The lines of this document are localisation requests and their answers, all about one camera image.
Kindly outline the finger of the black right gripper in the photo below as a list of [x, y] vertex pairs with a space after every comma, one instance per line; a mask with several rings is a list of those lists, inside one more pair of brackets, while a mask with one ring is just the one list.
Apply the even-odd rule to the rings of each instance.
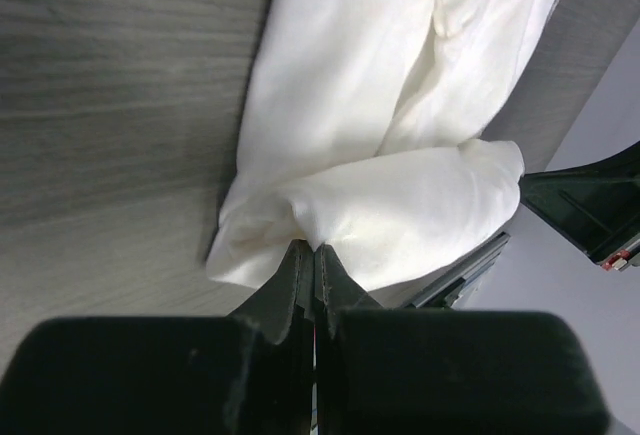
[[588, 165], [529, 173], [521, 203], [606, 271], [639, 265], [639, 145]]

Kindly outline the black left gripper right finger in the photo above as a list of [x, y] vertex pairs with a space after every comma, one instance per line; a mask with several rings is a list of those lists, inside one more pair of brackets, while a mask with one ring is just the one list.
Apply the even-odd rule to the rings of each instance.
[[603, 434], [574, 332], [543, 312], [385, 309], [314, 255], [322, 434]]

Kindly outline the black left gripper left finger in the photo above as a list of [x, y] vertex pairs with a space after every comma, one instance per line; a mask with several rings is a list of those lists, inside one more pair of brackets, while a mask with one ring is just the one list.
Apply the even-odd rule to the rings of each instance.
[[307, 434], [313, 253], [293, 242], [227, 316], [58, 317], [1, 380], [5, 434]]

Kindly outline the white t shirt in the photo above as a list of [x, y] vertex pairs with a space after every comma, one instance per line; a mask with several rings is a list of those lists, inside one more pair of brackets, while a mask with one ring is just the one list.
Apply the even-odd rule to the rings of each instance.
[[556, 2], [272, 0], [208, 276], [257, 288], [302, 239], [377, 290], [488, 240], [525, 164], [481, 135]]

